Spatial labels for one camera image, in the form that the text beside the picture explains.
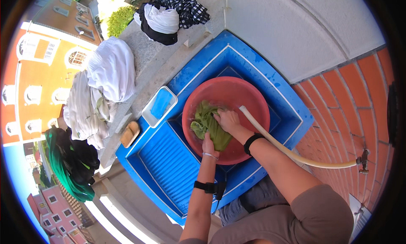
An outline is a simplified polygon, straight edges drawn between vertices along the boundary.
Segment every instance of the red brick wall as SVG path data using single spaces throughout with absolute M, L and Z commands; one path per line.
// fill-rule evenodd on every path
M 302 156 L 336 163 L 355 160 L 364 148 L 371 151 L 367 175 L 359 174 L 357 166 L 310 167 L 347 203 L 350 193 L 369 210 L 379 200 L 391 169 L 393 148 L 388 144 L 386 109 L 388 84 L 392 81 L 385 48 L 293 86 L 315 118 L 296 146 Z

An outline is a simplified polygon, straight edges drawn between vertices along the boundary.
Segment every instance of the gray shirt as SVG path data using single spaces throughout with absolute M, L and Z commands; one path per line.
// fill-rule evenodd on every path
M 353 231 L 353 215 L 346 201 L 327 184 L 303 192 L 290 206 L 275 205 L 218 230 L 210 244 L 244 244 L 265 239 L 273 244 L 345 243 Z M 179 244 L 205 244 L 186 239 Z

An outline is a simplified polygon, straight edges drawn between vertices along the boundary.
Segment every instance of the green cloth pile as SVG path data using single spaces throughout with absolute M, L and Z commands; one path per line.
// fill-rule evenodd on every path
M 204 140 L 204 135 L 209 130 L 214 149 L 224 151 L 233 137 L 224 131 L 212 116 L 218 115 L 217 110 L 218 107 L 211 106 L 208 101 L 203 100 L 196 108 L 195 120 L 190 124 L 190 128 L 201 140 Z
M 57 134 L 56 129 L 49 129 L 45 132 L 45 138 L 47 140 L 49 148 L 49 163 L 56 177 L 58 177 L 60 183 L 65 187 L 66 191 L 71 194 L 79 202 L 92 201 L 95 192 L 88 184 L 80 185 L 70 178 L 69 172 L 63 163 L 62 156 L 59 148 L 56 145 Z

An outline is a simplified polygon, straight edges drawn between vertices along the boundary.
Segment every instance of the silver bracelet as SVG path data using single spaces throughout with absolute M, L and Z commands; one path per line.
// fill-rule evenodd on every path
M 214 155 L 212 155 L 212 154 L 210 154 L 210 153 L 203 152 L 202 154 L 203 154 L 203 155 L 207 155 L 207 156 L 211 156 L 211 157 L 215 158 L 216 160 L 218 160 L 218 158 L 217 158 L 216 156 L 214 156 Z

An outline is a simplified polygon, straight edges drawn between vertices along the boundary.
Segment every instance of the red basin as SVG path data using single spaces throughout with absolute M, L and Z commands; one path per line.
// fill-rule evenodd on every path
M 241 125 L 258 132 L 238 109 L 241 105 L 244 105 L 259 124 L 265 130 L 269 130 L 268 105 L 262 94 L 252 84 L 239 78 L 226 76 L 207 80 L 190 94 L 182 115 L 182 127 L 186 140 L 198 155 L 203 153 L 203 140 L 196 137 L 193 130 L 190 129 L 190 123 L 194 120 L 196 107 L 202 100 L 208 100 L 211 105 L 236 111 L 240 117 Z M 220 153 L 217 164 L 233 165 L 249 158 L 250 156 L 244 152 L 243 146 L 233 138 L 226 150 Z

